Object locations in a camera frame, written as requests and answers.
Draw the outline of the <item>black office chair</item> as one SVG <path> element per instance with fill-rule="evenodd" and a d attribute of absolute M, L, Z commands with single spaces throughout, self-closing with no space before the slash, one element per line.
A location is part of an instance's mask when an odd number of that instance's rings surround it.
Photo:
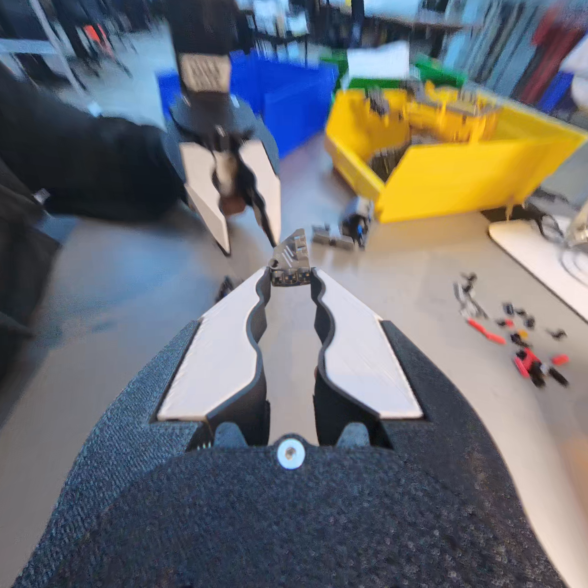
<path fill-rule="evenodd" d="M 122 21 L 112 1 L 53 1 L 58 24 L 77 60 L 95 77 L 102 61 L 110 61 L 128 78 L 132 72 L 115 53 L 111 38 L 122 40 Z"/>

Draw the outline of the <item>green plastic bin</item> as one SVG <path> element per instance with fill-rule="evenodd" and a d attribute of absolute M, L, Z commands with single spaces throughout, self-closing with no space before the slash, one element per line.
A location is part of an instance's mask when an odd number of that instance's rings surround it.
<path fill-rule="evenodd" d="M 366 89 L 372 86 L 382 89 L 398 89 L 403 85 L 402 80 L 392 78 L 349 77 L 345 50 L 337 50 L 331 55 L 320 55 L 319 60 L 336 66 L 338 70 L 334 92 L 340 89 Z M 445 69 L 437 59 L 422 54 L 417 55 L 414 67 L 418 71 L 418 79 L 423 82 L 431 82 L 435 86 L 461 89 L 467 80 L 467 77 L 462 73 Z"/>

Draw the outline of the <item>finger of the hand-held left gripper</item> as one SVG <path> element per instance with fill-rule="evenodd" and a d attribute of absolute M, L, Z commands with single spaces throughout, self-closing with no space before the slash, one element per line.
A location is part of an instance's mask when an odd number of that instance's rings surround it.
<path fill-rule="evenodd" d="M 192 142 L 181 142 L 179 152 L 185 172 L 185 189 L 190 202 L 212 238 L 226 256 L 231 254 L 226 218 L 219 203 L 221 193 L 213 182 L 217 160 L 212 151 Z"/>
<path fill-rule="evenodd" d="M 260 140 L 246 141 L 239 148 L 239 159 L 243 169 L 246 194 L 257 222 L 268 237 L 270 245 L 276 247 L 281 241 L 282 207 L 281 181 Z"/>

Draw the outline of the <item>person's left forearm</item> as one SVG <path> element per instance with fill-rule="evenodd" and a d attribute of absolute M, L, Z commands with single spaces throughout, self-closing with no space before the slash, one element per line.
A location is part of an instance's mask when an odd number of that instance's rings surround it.
<path fill-rule="evenodd" d="M 58 215 L 155 222 L 184 201 L 164 131 L 93 116 L 1 64 L 1 162 Z"/>

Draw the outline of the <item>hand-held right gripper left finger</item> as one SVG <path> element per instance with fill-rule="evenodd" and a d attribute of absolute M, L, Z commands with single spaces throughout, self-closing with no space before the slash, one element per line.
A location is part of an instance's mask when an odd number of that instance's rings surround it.
<path fill-rule="evenodd" d="M 246 443 L 268 443 L 270 405 L 259 341 L 270 286 L 269 268 L 260 268 L 198 319 L 158 422 L 201 423 L 212 435 L 232 422 Z"/>

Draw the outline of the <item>yellow brick robot model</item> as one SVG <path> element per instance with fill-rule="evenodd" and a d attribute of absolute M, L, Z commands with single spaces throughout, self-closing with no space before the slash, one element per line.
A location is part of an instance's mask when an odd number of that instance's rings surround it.
<path fill-rule="evenodd" d="M 405 89 L 406 102 L 398 111 L 398 120 L 407 124 L 408 137 L 375 151 L 368 160 L 371 171 L 383 182 L 412 146 L 471 143 L 493 136 L 502 110 L 497 102 L 431 81 L 408 82 Z"/>

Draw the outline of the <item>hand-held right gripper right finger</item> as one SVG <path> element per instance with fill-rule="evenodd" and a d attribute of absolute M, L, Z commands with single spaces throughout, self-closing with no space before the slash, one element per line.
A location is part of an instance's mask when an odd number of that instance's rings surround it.
<path fill-rule="evenodd" d="M 424 410 L 394 351 L 391 323 L 324 270 L 311 271 L 320 340 L 313 392 L 319 443 L 337 443 L 360 423 L 371 443 L 388 443 L 384 424 L 422 421 Z"/>

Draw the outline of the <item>white packing sheet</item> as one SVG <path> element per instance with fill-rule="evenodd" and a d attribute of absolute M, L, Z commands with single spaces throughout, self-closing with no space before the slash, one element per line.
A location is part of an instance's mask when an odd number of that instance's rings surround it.
<path fill-rule="evenodd" d="M 410 44 L 399 40 L 377 48 L 347 51 L 350 79 L 405 80 L 410 74 Z"/>

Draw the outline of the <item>white booklet stand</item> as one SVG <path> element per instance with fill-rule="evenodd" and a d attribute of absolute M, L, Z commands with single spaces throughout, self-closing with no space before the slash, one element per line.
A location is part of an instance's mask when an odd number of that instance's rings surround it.
<path fill-rule="evenodd" d="M 488 234 L 497 246 L 550 293 L 587 322 L 587 250 L 566 247 L 541 235 L 527 220 L 494 222 Z"/>

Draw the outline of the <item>grey desk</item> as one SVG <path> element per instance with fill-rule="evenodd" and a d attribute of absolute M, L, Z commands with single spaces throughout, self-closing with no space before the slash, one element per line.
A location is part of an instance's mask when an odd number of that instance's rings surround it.
<path fill-rule="evenodd" d="M 497 247 L 488 225 L 480 213 L 376 225 L 366 252 L 309 248 L 316 266 L 393 322 L 464 395 L 562 579 L 587 587 L 587 323 Z M 271 249 L 252 214 L 230 228 L 235 250 L 225 258 L 183 207 L 159 224 L 42 225 L 61 248 L 33 337 L 1 390 L 1 587 L 29 560 L 107 407 L 210 308 L 225 275 L 245 279 L 266 265 Z M 568 387 L 537 389 L 507 346 L 465 323 L 453 285 L 470 273 L 487 312 L 511 302 L 535 317 L 538 355 L 569 356 Z"/>

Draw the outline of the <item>blue plastic bin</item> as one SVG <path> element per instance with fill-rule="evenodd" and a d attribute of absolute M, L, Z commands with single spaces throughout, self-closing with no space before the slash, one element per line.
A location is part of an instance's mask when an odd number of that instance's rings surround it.
<path fill-rule="evenodd" d="M 181 163 L 180 145 L 195 143 L 238 166 L 272 166 L 325 126 L 336 74 L 333 66 L 304 66 L 259 56 L 178 53 L 169 91 L 165 148 Z"/>

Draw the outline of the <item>yellow plastic bin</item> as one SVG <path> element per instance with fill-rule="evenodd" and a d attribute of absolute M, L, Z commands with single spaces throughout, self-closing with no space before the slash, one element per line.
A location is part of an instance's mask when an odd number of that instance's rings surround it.
<path fill-rule="evenodd" d="M 520 205 L 587 143 L 587 132 L 507 100 L 490 139 L 412 146 L 387 182 L 368 166 L 371 155 L 398 145 L 408 126 L 398 120 L 406 91 L 387 89 L 389 113 L 371 110 L 365 92 L 337 92 L 325 148 L 334 170 L 370 199 L 380 223 Z"/>

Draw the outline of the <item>white easel board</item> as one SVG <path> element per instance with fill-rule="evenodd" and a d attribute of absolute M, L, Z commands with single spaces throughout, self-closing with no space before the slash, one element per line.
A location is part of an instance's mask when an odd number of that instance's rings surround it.
<path fill-rule="evenodd" d="M 78 94 L 88 94 L 84 83 L 72 70 L 65 47 L 51 26 L 40 1 L 1 1 L 1 57 L 19 61 L 21 57 L 55 58 Z"/>

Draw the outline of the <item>pile of small brick parts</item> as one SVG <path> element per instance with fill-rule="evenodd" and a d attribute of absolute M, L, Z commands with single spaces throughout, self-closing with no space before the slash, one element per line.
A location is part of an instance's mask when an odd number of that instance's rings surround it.
<path fill-rule="evenodd" d="M 453 283 L 459 313 L 466 324 L 494 345 L 511 345 L 513 366 L 536 388 L 545 388 L 549 380 L 563 388 L 569 387 L 569 379 L 561 371 L 569 364 L 569 356 L 560 353 L 544 361 L 530 341 L 530 335 L 537 327 L 536 318 L 524 307 L 511 302 L 502 303 L 499 315 L 491 315 L 476 296 L 477 282 L 478 276 L 472 272 L 461 273 L 460 279 Z"/>

